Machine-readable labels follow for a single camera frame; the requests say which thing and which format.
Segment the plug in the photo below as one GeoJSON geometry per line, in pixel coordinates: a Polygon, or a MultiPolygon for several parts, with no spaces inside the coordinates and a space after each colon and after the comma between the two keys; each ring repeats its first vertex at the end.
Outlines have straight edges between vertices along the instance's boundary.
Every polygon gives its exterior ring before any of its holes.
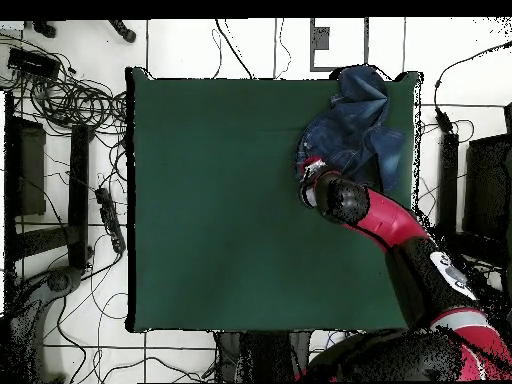
{"type": "Polygon", "coordinates": [[[453,125],[452,122],[450,121],[450,118],[445,112],[441,112],[441,109],[439,109],[438,107],[436,107],[436,121],[443,133],[453,133],[453,125]]]}

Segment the denim fabric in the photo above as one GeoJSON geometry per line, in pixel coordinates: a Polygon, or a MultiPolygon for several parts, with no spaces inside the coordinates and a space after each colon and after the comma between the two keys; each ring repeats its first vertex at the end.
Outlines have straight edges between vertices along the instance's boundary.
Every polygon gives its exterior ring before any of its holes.
{"type": "Polygon", "coordinates": [[[338,81],[331,109],[309,124],[298,144],[296,176],[302,177],[304,161],[320,156],[356,183],[389,191],[398,182],[405,137],[382,125],[389,111],[386,84],[369,66],[346,68],[338,81]]]}

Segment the white floor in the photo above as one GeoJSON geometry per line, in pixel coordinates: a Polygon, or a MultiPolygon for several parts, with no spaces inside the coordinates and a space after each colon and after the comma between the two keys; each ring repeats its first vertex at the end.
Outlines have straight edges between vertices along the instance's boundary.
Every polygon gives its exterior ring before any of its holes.
{"type": "MultiPolygon", "coordinates": [[[[57,37],[46,39],[32,29],[23,34],[3,31],[3,34],[17,36],[36,44],[50,52],[62,53],[69,58],[76,70],[76,78],[88,79],[107,85],[114,94],[125,90],[124,69],[127,66],[147,67],[153,77],[199,77],[212,78],[219,68],[218,32],[213,31],[215,22],[210,20],[151,20],[125,21],[137,33],[134,44],[126,43],[110,27],[107,21],[62,21],[55,22],[57,37]]],[[[258,78],[272,78],[274,75],[274,19],[228,20],[229,30],[224,20],[220,20],[224,32],[232,40],[248,69],[258,78]]],[[[282,35],[276,49],[275,74],[284,79],[325,79],[327,73],[312,73],[309,70],[309,18],[277,19],[277,34],[282,35]]],[[[363,62],[363,19],[318,18],[317,26],[331,27],[329,51],[319,52],[316,66],[345,66],[363,62]]],[[[377,65],[394,78],[406,71],[424,73],[422,87],[421,118],[426,124],[434,123],[433,93],[434,83],[440,72],[449,64],[464,59],[487,47],[507,41],[505,24],[487,18],[370,18],[369,63],[377,65]]],[[[0,35],[0,43],[13,43],[0,35]]],[[[222,66],[220,78],[246,78],[247,75],[237,62],[224,40],[220,42],[222,66]]],[[[8,47],[0,44],[0,74],[5,75],[8,47]]],[[[471,120],[474,123],[473,138],[496,135],[506,132],[502,106],[512,102],[512,79],[507,78],[512,66],[512,49],[497,51],[481,58],[457,66],[448,71],[439,89],[438,102],[452,106],[443,109],[452,121],[471,120]]],[[[30,105],[24,103],[25,112],[30,105]]],[[[53,131],[46,125],[49,134],[53,131]]],[[[471,127],[460,123],[461,140],[469,137],[471,127]]],[[[440,132],[434,130],[426,134],[421,142],[421,176],[426,186],[432,189],[437,184],[438,140],[440,132]]],[[[102,137],[108,143],[117,141],[116,135],[102,137]]],[[[464,173],[465,149],[460,147],[460,169],[464,173]]],[[[68,163],[69,138],[48,136],[46,153],[46,175],[62,173],[68,169],[54,160],[68,163]]],[[[91,143],[91,164],[89,184],[97,187],[101,174],[108,175],[111,165],[108,149],[97,139],[91,143]]],[[[459,223],[464,204],[462,196],[464,179],[459,180],[459,223]]],[[[45,190],[56,206],[64,222],[67,220],[67,188],[58,176],[48,177],[45,190]]],[[[428,189],[420,186],[420,195],[428,189]]],[[[113,186],[113,197],[118,202],[126,202],[122,184],[113,186]]],[[[425,196],[420,207],[428,213],[433,204],[430,196],[425,196]]],[[[95,201],[90,202],[89,230],[90,244],[104,234],[95,201]]],[[[126,222],[125,210],[119,207],[120,222],[126,222]]],[[[435,210],[430,215],[435,220],[435,210]]],[[[37,223],[55,223],[50,208],[43,217],[25,217],[25,231],[38,228],[37,223]]],[[[110,240],[103,237],[96,247],[95,269],[109,265],[115,258],[110,240]]],[[[25,259],[18,264],[18,272],[25,277],[45,269],[51,261],[65,253],[65,248],[57,249],[25,259]]],[[[102,273],[84,282],[68,298],[64,317],[86,299],[102,279],[95,291],[98,305],[103,308],[116,293],[127,291],[127,260],[113,267],[105,276],[102,273]]],[[[93,369],[93,358],[98,346],[101,347],[101,377],[116,366],[130,365],[143,361],[146,357],[156,357],[173,367],[201,374],[212,363],[214,341],[211,334],[204,332],[153,331],[130,334],[124,329],[127,296],[118,295],[105,307],[105,313],[120,319],[103,316],[101,331],[98,325],[101,312],[89,297],[78,309],[69,315],[62,324],[64,332],[80,345],[88,346],[87,360],[76,381],[84,379],[93,369]]],[[[82,352],[72,347],[54,330],[57,317],[62,309],[62,301],[52,306],[46,320],[45,360],[51,371],[64,372],[67,381],[81,363],[82,352]]],[[[311,349],[323,349],[328,341],[328,332],[317,331],[313,336],[311,349]]],[[[149,360],[127,369],[114,370],[106,383],[171,382],[182,374],[166,369],[156,360],[149,360]]],[[[180,382],[190,381],[183,378],[180,382]]],[[[98,383],[94,374],[84,382],[98,383]]]]}

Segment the metal leg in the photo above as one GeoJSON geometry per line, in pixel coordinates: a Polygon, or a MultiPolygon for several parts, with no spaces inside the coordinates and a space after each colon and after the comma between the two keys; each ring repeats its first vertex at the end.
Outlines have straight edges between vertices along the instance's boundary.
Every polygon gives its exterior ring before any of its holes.
{"type": "Polygon", "coordinates": [[[57,30],[48,25],[48,21],[33,21],[34,31],[44,35],[46,38],[55,38],[57,30]]]}
{"type": "Polygon", "coordinates": [[[135,41],[135,38],[137,37],[137,34],[133,32],[132,30],[126,28],[126,25],[123,21],[109,21],[110,25],[114,27],[116,32],[124,38],[124,40],[128,43],[133,43],[135,41]]]}

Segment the green table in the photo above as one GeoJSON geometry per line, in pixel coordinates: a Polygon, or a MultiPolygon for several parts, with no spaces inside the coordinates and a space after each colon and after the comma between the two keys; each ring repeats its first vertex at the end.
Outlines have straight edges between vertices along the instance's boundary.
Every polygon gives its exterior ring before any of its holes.
{"type": "MultiPolygon", "coordinates": [[[[132,76],[132,331],[404,326],[382,252],[298,200],[295,148],[337,81],[132,76]]],[[[408,207],[417,79],[388,83],[408,207]]]]}

